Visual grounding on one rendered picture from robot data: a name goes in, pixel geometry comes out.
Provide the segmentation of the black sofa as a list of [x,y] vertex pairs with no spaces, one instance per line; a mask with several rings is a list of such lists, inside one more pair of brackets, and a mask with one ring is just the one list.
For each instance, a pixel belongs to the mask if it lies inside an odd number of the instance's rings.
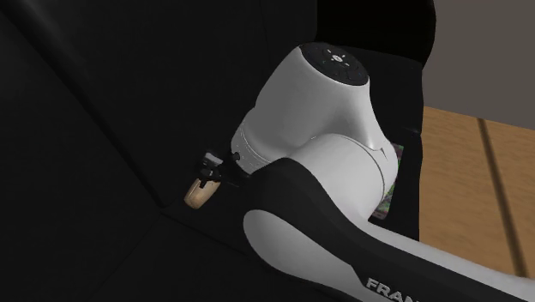
[[405,145],[417,239],[433,0],[0,0],[0,302],[347,302],[243,253],[238,188],[183,196],[295,46],[346,48]]

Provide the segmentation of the tan wooden rounded object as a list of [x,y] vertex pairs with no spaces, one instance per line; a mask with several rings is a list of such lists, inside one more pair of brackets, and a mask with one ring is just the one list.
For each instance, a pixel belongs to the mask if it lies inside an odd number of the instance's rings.
[[200,179],[196,179],[184,196],[184,202],[193,209],[202,207],[219,188],[220,182],[207,181],[202,185]]

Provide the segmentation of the multicolour patterned flat object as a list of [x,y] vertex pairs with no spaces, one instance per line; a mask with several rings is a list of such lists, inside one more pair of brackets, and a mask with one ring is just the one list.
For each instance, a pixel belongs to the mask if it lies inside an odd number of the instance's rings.
[[384,220],[390,210],[395,183],[400,172],[403,150],[403,146],[385,141],[381,149],[371,152],[380,169],[383,182],[382,200],[372,214],[377,219]]

